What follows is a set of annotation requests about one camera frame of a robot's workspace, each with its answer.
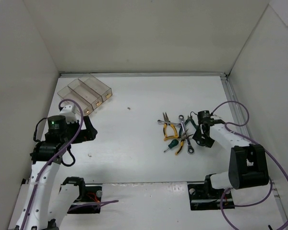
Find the wrench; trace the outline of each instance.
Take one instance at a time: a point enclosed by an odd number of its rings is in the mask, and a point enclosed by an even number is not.
[[[184,124],[184,116],[183,115],[179,115],[178,119],[181,121],[181,127],[182,127],[182,131],[186,132],[186,125]],[[189,137],[187,137],[187,146],[188,146],[188,153],[189,154],[194,154],[194,148],[191,145],[191,142],[189,140]]]
[[[158,120],[158,123],[159,123],[159,124],[167,123],[167,124],[169,124],[169,125],[174,125],[174,126],[181,127],[181,124],[173,123],[173,122],[167,122],[167,121],[162,121],[162,120]]]

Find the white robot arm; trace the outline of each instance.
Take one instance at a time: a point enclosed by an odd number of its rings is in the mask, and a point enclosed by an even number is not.
[[[196,143],[210,148],[216,141],[230,154],[228,171],[209,175],[213,189],[241,189],[269,183],[263,146],[228,132],[224,121],[213,119],[207,110],[200,111],[197,117],[199,127],[193,136]]]
[[[74,105],[61,108],[59,115],[48,117],[47,120],[46,140],[37,140],[34,151],[30,154],[32,172],[28,194],[22,214],[13,230],[59,230],[72,203],[84,196],[84,179],[68,177],[62,183],[55,200],[49,205],[54,179],[62,163],[63,154],[46,166],[45,170],[41,169],[59,150],[66,147],[66,143],[75,136],[80,124],[75,116]],[[86,129],[80,131],[73,143],[96,138],[97,130],[92,126],[88,116],[84,117],[84,124]]]

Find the white wall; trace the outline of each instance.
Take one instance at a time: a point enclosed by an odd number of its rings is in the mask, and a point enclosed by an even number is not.
[[[24,0],[59,71],[229,72],[269,0]]]
[[[0,230],[7,230],[29,175],[33,131],[48,113],[57,78],[24,3],[0,0]]]
[[[269,6],[230,75],[238,99],[250,110],[251,135],[288,172],[288,27]],[[269,162],[288,216],[288,183]]]

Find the clear plastic container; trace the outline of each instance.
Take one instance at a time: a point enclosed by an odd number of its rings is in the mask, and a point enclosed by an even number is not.
[[[101,96],[79,79],[73,80],[68,87],[92,105],[93,110],[102,104]]]
[[[58,95],[62,99],[72,99],[76,101],[80,105],[84,115],[89,115],[91,112],[93,112],[92,105],[88,101],[83,99],[80,95],[78,95],[75,91],[70,89],[68,86],[60,90],[58,92]]]
[[[95,78],[92,74],[85,74],[83,77],[79,78],[79,80],[101,95],[103,102],[112,96],[112,89]]]

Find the screwdriver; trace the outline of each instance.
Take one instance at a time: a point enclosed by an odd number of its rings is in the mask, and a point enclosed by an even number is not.
[[[174,139],[171,141],[171,143],[168,145],[168,148],[166,150],[164,150],[163,152],[166,152],[168,151],[169,149],[171,150],[172,148],[174,148],[175,146],[178,145],[178,140],[177,139]]]

